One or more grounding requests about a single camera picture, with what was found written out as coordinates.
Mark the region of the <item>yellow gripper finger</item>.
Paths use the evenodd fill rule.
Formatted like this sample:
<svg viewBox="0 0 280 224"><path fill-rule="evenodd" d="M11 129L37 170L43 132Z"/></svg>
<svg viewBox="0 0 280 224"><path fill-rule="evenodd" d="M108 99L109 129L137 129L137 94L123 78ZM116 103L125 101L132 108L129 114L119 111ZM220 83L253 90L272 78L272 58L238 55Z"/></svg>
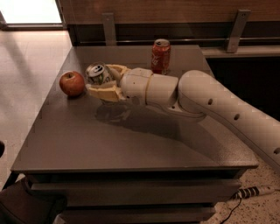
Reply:
<svg viewBox="0 0 280 224"><path fill-rule="evenodd" d="M107 64L107 67L115 81L120 81L122 77L130 70L126 66L117 64Z"/></svg>
<svg viewBox="0 0 280 224"><path fill-rule="evenodd" d="M106 102L119 102L123 100L123 91L117 86L115 81L106 82L101 85L86 85L88 93L94 98Z"/></svg>

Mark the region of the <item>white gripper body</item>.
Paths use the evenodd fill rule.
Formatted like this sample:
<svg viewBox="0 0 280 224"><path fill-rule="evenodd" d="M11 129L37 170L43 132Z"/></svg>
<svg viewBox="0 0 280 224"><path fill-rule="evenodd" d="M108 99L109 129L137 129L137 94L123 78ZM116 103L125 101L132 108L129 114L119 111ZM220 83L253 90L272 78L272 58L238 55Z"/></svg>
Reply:
<svg viewBox="0 0 280 224"><path fill-rule="evenodd" d="M146 91L153 72L148 69L134 68L125 73L120 81L123 97L135 105L146 104Z"/></svg>

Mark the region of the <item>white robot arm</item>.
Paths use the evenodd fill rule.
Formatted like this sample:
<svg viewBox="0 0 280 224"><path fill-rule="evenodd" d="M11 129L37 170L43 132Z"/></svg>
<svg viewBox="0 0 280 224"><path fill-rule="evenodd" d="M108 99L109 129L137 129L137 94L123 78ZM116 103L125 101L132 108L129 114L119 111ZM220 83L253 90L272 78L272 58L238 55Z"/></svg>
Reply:
<svg viewBox="0 0 280 224"><path fill-rule="evenodd" d="M235 133L280 172L280 123L246 103L214 77L191 70L181 77L149 69L94 63L86 70L87 91L104 102L128 102L200 121L210 116Z"/></svg>

